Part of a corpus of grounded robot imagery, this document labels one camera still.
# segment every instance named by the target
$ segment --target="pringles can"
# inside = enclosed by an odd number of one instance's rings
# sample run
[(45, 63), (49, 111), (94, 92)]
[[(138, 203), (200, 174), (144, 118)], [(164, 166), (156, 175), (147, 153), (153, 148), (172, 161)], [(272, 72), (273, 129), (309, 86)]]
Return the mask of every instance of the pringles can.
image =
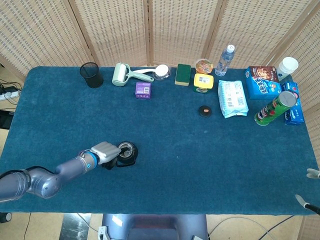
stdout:
[(255, 122), (260, 126), (267, 126), (281, 114), (296, 105), (297, 95), (291, 91), (283, 91), (268, 105), (254, 115)]

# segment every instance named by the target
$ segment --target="blue snack box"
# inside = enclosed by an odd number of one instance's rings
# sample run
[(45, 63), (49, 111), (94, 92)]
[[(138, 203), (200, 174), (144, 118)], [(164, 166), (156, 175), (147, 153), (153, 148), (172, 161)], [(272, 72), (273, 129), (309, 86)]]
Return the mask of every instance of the blue snack box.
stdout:
[(281, 93), (281, 85), (274, 66), (249, 66), (245, 72), (249, 99), (272, 100)]
[[(285, 81), (281, 84), (283, 91), (291, 91), (299, 96), (298, 84), (294, 81)], [(305, 122), (304, 112), (301, 108), (300, 98), (296, 100), (295, 106), (284, 113), (284, 119), (286, 125), (300, 125)]]

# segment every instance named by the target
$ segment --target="green sponge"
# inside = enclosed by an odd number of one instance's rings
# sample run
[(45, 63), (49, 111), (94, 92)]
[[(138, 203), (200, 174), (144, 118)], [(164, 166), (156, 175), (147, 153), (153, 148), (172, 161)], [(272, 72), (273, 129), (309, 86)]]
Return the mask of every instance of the green sponge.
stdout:
[(189, 86), (191, 66), (186, 64), (178, 64), (174, 84), (181, 86)]

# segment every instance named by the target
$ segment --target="blue carpet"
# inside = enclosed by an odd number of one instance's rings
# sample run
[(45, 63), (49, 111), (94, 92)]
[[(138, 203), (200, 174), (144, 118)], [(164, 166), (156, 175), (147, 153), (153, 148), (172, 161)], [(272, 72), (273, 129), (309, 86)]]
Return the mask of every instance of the blue carpet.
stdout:
[[(254, 114), (267, 100), (249, 100), (244, 69), (214, 76), (208, 94), (174, 84), (152, 84), (151, 99), (136, 99), (136, 80), (111, 83), (114, 68), (103, 67), (104, 84), (87, 87), (79, 67), (36, 67), (26, 79), (0, 159), (0, 172), (43, 166), (54, 170), (80, 150), (102, 141), (131, 141), (136, 164), (102, 167), (65, 185), (53, 198), (26, 194), (0, 204), (1, 212), (270, 214), (308, 215), (295, 199), (320, 205), (320, 182), (306, 177), (317, 168), (306, 125), (268, 126)], [(248, 116), (224, 119), (218, 80), (241, 80)], [(199, 116), (208, 105), (212, 116)]]

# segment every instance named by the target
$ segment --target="yellow box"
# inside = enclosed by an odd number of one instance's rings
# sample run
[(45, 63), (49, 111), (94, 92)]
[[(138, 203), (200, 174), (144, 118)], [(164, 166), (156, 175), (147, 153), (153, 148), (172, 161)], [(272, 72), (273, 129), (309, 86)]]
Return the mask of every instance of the yellow box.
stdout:
[(196, 73), (193, 86), (195, 92), (205, 94), (214, 87), (214, 77), (208, 74)]

